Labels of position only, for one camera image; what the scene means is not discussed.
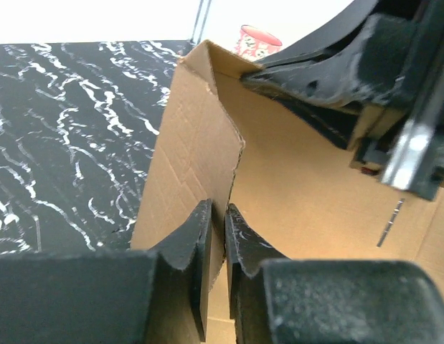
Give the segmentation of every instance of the brown cardboard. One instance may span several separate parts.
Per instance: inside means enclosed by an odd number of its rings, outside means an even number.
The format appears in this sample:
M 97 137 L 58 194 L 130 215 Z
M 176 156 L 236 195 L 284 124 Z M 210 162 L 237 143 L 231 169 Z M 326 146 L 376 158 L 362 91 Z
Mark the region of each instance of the brown cardboard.
M 352 153 L 333 147 L 282 105 L 242 87 L 239 76 L 255 70 L 211 42 L 180 61 L 132 248 L 153 246 L 198 200 L 210 197 L 214 280 L 223 261 L 222 220 L 230 198 L 255 231 L 291 258 L 410 260 L 429 272 L 444 295 L 444 190 L 427 202 L 350 169 Z M 401 198 L 405 203 L 378 248 Z M 209 344 L 235 344 L 227 301 L 224 268 L 209 295 Z

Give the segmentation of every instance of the cup rim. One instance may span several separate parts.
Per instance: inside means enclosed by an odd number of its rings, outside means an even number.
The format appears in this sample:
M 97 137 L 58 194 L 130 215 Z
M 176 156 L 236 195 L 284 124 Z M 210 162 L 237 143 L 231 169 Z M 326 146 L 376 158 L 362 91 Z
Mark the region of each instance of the cup rim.
M 258 39 L 261 42 L 264 42 L 266 44 L 272 45 L 274 47 L 282 47 L 282 42 L 279 38 L 273 36 L 269 32 L 260 30 L 256 27 L 253 27 L 252 25 L 242 25 L 241 31 L 245 34 L 248 34 L 254 39 Z

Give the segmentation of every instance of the white background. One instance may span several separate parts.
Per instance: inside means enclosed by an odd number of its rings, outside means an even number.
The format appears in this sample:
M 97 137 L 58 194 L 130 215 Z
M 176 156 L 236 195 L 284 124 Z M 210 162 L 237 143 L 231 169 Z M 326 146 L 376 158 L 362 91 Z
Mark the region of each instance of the white background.
M 203 38 L 232 49 L 240 26 L 285 46 L 337 15 L 351 0 L 212 0 Z M 0 0 L 0 43 L 188 39 L 199 0 Z

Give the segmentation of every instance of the red and white cup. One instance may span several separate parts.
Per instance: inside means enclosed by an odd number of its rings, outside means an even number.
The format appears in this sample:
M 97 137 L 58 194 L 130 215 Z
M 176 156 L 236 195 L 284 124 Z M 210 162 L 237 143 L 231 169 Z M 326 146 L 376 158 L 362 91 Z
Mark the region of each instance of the red and white cup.
M 279 52 L 282 48 L 282 42 L 278 38 L 250 25 L 242 25 L 240 33 L 235 53 L 250 61 Z

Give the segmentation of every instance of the marble countertop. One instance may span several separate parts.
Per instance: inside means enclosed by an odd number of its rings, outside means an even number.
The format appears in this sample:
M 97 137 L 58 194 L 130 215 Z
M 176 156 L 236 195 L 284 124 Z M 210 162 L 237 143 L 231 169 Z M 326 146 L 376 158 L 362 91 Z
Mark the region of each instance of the marble countertop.
M 0 45 L 0 254 L 127 249 L 183 41 Z

